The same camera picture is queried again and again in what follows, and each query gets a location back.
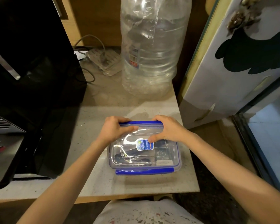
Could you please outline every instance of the large water bottle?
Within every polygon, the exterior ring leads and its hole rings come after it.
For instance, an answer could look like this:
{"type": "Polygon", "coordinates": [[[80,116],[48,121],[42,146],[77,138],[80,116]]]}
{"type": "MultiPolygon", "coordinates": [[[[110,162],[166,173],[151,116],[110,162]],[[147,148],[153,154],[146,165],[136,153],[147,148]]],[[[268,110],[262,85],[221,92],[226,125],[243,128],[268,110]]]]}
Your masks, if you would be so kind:
{"type": "Polygon", "coordinates": [[[176,75],[192,0],[121,0],[122,84],[131,94],[164,96],[176,75]]]}

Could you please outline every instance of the clothing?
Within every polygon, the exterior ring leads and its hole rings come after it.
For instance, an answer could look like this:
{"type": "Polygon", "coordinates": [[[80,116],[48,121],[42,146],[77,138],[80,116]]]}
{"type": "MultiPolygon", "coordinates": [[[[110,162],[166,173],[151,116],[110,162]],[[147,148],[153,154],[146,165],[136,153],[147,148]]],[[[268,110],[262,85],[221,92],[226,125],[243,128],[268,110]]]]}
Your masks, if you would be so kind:
{"type": "Polygon", "coordinates": [[[94,224],[203,224],[172,200],[110,201],[94,224]]]}

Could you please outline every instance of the hand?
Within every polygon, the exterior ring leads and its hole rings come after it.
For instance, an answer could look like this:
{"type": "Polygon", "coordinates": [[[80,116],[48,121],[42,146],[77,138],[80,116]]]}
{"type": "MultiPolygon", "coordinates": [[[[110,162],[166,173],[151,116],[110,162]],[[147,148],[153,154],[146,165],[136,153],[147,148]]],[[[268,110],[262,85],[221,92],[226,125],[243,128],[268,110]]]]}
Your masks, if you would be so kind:
{"type": "Polygon", "coordinates": [[[161,121],[164,125],[164,129],[161,133],[150,136],[148,138],[149,143],[156,142],[160,139],[182,142],[185,135],[190,132],[172,117],[156,115],[152,120],[161,121]]]}
{"type": "Polygon", "coordinates": [[[118,139],[121,135],[125,133],[130,133],[138,130],[138,126],[128,126],[121,127],[118,123],[120,122],[128,122],[130,119],[118,116],[111,116],[105,119],[105,123],[102,127],[102,130],[98,136],[99,140],[102,140],[105,143],[112,143],[116,139],[118,139]]]}

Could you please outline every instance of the coffee machine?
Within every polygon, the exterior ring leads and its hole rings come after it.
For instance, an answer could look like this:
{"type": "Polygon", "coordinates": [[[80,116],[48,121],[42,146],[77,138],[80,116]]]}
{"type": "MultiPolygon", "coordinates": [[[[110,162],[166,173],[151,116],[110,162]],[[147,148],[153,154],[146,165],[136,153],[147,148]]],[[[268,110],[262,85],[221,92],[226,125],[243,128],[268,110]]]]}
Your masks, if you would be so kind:
{"type": "Polygon", "coordinates": [[[0,0],[0,188],[63,172],[86,85],[52,0],[0,0]]]}

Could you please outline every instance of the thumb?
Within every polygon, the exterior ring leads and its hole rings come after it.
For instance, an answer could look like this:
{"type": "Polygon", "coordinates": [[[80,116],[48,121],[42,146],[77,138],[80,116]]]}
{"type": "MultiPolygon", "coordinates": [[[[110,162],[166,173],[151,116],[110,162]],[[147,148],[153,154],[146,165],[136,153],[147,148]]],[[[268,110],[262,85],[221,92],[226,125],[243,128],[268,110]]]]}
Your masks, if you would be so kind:
{"type": "Polygon", "coordinates": [[[164,139],[164,134],[163,133],[159,133],[159,134],[155,134],[155,135],[152,135],[148,138],[148,142],[149,143],[153,143],[153,142],[156,142],[160,139],[164,139]]]}
{"type": "Polygon", "coordinates": [[[138,128],[139,128],[138,126],[121,127],[120,134],[130,133],[130,132],[138,130],[138,128]]]}

